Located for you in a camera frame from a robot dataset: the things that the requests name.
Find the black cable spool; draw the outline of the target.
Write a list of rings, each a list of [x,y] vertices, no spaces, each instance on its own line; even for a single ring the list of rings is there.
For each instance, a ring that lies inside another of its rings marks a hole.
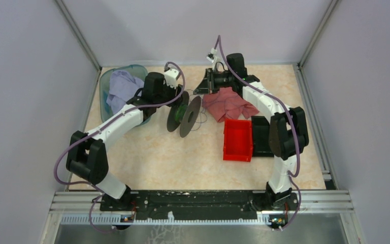
[[[189,93],[187,91],[183,92],[183,98],[183,103],[171,107],[167,118],[168,132],[179,129],[181,138],[186,137],[191,132],[197,120],[202,103],[200,96],[195,96],[189,101]]]

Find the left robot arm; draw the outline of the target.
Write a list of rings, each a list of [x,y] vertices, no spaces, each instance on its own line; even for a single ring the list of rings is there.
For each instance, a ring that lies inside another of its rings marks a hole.
[[[148,73],[144,86],[136,90],[120,111],[100,126],[88,132],[76,131],[71,136],[66,169],[112,197],[112,204],[119,210],[128,209],[132,203],[131,189],[111,173],[107,150],[157,108],[181,102],[184,84],[178,84],[179,78],[183,79],[184,74],[177,69]]]

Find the black plastic bin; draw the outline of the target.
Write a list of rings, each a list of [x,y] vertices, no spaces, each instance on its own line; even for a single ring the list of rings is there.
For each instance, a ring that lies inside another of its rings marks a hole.
[[[270,123],[264,116],[252,116],[252,156],[273,158],[274,154],[269,146]]]

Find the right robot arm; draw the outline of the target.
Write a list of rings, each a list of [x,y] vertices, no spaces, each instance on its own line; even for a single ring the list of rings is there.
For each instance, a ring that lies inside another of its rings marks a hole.
[[[266,185],[266,204],[271,209],[279,209],[291,197],[293,178],[300,173],[301,154],[309,144],[305,111],[301,107],[285,105],[262,85],[259,78],[249,75],[241,53],[223,56],[213,48],[207,59],[212,67],[205,70],[194,93],[206,97],[230,87],[269,123],[268,144],[274,166]]]

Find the red plastic bin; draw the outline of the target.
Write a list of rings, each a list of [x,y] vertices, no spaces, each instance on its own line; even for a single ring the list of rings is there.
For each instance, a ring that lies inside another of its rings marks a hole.
[[[250,162],[252,151],[252,122],[226,119],[224,121],[223,160]]]

